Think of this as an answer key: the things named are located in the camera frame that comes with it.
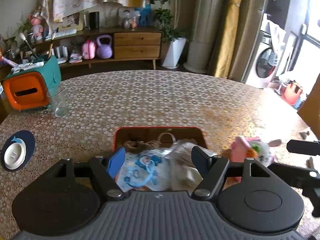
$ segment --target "pink backpack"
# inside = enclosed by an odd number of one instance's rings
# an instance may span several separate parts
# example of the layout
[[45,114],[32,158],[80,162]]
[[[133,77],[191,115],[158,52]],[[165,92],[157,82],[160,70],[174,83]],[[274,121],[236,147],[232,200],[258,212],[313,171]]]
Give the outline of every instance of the pink backpack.
[[96,55],[96,49],[97,45],[93,41],[87,40],[82,45],[82,57],[84,59],[93,59]]

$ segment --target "patterned tablecloth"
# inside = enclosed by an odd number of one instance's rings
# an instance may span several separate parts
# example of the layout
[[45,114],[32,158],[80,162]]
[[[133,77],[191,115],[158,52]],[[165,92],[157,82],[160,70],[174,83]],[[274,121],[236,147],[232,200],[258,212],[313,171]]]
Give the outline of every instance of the patterned tablecloth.
[[[112,149],[122,126],[196,126],[210,149],[222,153],[237,135],[264,140],[299,138],[306,127],[296,111],[275,93],[248,85],[192,73],[118,71],[63,81],[67,117],[49,109],[9,115],[0,125],[0,145],[19,130],[29,130],[36,149],[20,171],[0,170],[0,226],[7,238],[19,229],[11,212],[14,197],[61,158],[85,162]],[[280,162],[304,166],[308,156],[277,147]],[[307,236],[320,224],[304,198],[306,211],[298,231]]]

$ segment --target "kettlebell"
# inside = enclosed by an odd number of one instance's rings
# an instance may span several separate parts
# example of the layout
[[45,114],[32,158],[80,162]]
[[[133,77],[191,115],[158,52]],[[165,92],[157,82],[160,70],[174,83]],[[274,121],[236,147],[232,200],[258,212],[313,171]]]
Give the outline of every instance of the kettlebell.
[[[101,38],[109,38],[109,44],[101,44],[100,39]],[[97,56],[99,58],[110,58],[112,56],[112,37],[110,35],[101,35],[97,38]]]

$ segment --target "clear glass cup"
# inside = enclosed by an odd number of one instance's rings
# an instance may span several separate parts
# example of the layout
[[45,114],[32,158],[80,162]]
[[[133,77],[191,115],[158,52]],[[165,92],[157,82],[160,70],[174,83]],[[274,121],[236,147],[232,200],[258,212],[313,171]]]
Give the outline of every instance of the clear glass cup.
[[52,87],[47,92],[50,98],[51,110],[56,117],[63,117],[67,115],[68,105],[64,95],[63,89],[60,86]]

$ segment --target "black cylinder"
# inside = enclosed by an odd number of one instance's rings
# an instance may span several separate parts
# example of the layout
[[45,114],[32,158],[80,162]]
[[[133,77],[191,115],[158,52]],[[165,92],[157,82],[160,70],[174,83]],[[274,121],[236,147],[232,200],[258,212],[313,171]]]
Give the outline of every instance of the black cylinder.
[[99,28],[99,12],[89,13],[89,25],[91,30]]

